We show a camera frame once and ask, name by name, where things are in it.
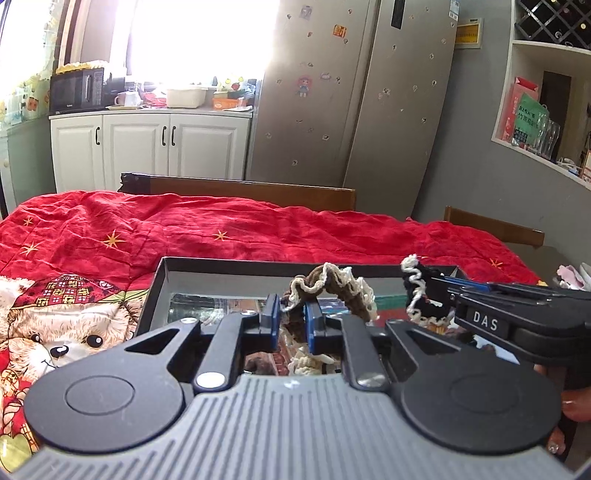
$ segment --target bright window light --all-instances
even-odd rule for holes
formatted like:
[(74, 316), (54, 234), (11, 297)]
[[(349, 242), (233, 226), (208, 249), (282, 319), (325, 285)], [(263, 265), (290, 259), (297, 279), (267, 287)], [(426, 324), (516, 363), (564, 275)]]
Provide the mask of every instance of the bright window light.
[(144, 81), (260, 79), (271, 58), (278, 0), (139, 0), (130, 67)]
[(11, 2), (0, 41), (0, 99), (45, 68), (48, 58), (43, 41), (52, 3), (51, 0)]

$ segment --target mug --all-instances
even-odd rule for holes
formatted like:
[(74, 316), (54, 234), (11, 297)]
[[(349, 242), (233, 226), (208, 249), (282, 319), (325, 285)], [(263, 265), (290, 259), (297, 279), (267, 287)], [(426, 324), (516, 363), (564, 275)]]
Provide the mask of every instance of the mug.
[(142, 103), (138, 92), (121, 92), (115, 97), (115, 105), (137, 106)]

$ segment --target hand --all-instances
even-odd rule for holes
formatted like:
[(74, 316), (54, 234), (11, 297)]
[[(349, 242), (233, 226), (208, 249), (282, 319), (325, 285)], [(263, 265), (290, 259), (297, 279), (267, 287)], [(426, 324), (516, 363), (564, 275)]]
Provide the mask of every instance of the hand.
[[(534, 369), (543, 375), (547, 373), (546, 368), (541, 365), (536, 365)], [(561, 396), (562, 412), (566, 417), (578, 423), (591, 421), (591, 387), (565, 391)], [(548, 440), (547, 449), (555, 455), (561, 455), (565, 448), (564, 434), (558, 428), (554, 429)]]

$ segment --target black circular pad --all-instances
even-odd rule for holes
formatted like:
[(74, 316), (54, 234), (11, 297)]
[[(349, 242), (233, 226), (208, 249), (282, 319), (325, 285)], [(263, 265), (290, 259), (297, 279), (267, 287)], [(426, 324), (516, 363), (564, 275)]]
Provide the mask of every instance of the black circular pad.
[(140, 445), (175, 421), (183, 393), (157, 355), (111, 351), (44, 375), (25, 398), (25, 418), (43, 442), (74, 453)]
[(421, 358), (400, 400), (426, 436), (476, 455), (540, 445), (560, 418), (560, 394), (547, 378), (472, 348)]
[(97, 375), (72, 384), (66, 391), (66, 403), (84, 415), (108, 415), (129, 405), (134, 394), (134, 386), (127, 380)]

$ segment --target bear eye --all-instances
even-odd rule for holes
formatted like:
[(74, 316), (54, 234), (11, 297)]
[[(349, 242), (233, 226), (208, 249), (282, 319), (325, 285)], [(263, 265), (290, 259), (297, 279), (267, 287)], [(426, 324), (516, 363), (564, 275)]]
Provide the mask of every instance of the bear eye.
[(86, 343), (90, 345), (92, 348), (98, 348), (103, 346), (103, 339), (98, 335), (89, 335), (86, 337)]

